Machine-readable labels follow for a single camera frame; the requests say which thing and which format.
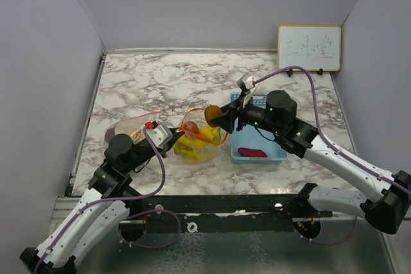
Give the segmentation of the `brown kiwi fruit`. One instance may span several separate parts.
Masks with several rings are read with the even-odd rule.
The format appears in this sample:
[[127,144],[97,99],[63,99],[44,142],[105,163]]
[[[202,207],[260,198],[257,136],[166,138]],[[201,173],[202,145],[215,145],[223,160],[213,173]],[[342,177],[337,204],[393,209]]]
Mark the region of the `brown kiwi fruit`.
[[212,120],[219,116],[220,114],[222,114],[222,110],[220,107],[216,106],[216,105],[209,105],[208,107],[205,108],[204,110],[204,118],[207,122],[207,124],[210,127],[216,127],[216,124],[213,124]]

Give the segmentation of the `clear zip bag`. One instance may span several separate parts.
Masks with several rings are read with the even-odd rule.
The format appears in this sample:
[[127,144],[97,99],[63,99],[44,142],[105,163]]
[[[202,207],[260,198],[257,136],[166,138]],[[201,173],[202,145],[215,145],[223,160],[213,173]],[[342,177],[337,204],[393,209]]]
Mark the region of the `clear zip bag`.
[[126,134],[134,144],[145,138],[143,127],[147,122],[156,121],[161,111],[150,112],[136,117],[129,117],[110,125],[104,135],[105,144],[109,144],[115,135]]
[[183,132],[173,146],[174,154],[181,162],[199,164],[220,153],[229,134],[219,127],[209,126],[203,108],[189,110],[180,122],[179,132]]

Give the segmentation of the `yellow banana bunch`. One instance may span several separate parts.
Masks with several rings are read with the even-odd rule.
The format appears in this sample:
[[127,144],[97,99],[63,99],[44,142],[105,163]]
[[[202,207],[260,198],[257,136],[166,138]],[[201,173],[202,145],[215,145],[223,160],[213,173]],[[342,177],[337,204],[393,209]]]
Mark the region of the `yellow banana bunch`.
[[219,143],[222,140],[220,129],[208,126],[200,128],[199,131],[200,136],[211,143],[186,133],[174,144],[174,154],[187,163],[205,162],[220,153]]

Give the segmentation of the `magenta sweet potato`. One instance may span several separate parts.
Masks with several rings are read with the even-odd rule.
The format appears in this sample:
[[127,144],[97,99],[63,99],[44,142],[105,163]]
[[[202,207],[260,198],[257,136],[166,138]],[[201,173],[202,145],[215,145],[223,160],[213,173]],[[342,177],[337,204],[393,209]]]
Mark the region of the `magenta sweet potato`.
[[259,149],[250,149],[250,148],[238,148],[238,154],[242,157],[247,158],[267,158],[268,155]]

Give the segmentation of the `clear zip top bag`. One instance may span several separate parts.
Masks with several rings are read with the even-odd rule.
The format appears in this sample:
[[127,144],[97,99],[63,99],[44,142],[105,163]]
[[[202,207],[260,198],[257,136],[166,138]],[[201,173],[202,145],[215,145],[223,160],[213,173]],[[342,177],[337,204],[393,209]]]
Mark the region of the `clear zip top bag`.
[[134,144],[145,138],[143,127],[147,122],[156,121],[161,111],[150,112],[136,117],[129,117],[110,125],[104,135],[105,144],[109,144],[115,135],[126,134]]

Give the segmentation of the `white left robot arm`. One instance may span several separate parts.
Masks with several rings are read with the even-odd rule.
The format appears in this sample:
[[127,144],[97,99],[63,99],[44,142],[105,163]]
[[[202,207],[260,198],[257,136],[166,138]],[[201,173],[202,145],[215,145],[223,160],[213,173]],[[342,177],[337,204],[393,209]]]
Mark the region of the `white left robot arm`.
[[153,157],[163,167],[163,156],[184,134],[156,122],[146,123],[142,133],[139,142],[125,133],[111,138],[102,165],[72,211],[44,242],[21,253],[30,273],[76,273],[108,231],[123,219],[140,215],[145,197],[130,186],[130,172]]

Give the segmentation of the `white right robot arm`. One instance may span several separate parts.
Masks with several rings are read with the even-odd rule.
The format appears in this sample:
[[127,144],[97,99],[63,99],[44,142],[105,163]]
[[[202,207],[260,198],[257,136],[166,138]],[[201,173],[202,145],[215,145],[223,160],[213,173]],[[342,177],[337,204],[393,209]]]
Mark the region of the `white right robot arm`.
[[242,92],[223,107],[208,106],[204,114],[210,126],[227,133],[246,125],[270,132],[289,154],[328,169],[355,188],[345,191],[305,185],[295,201],[300,216],[309,217],[317,210],[341,212],[365,219],[380,232],[395,234],[410,207],[410,174],[393,173],[362,160],[297,118],[296,111],[296,102],[285,91],[274,90],[263,108],[253,105],[251,96]]

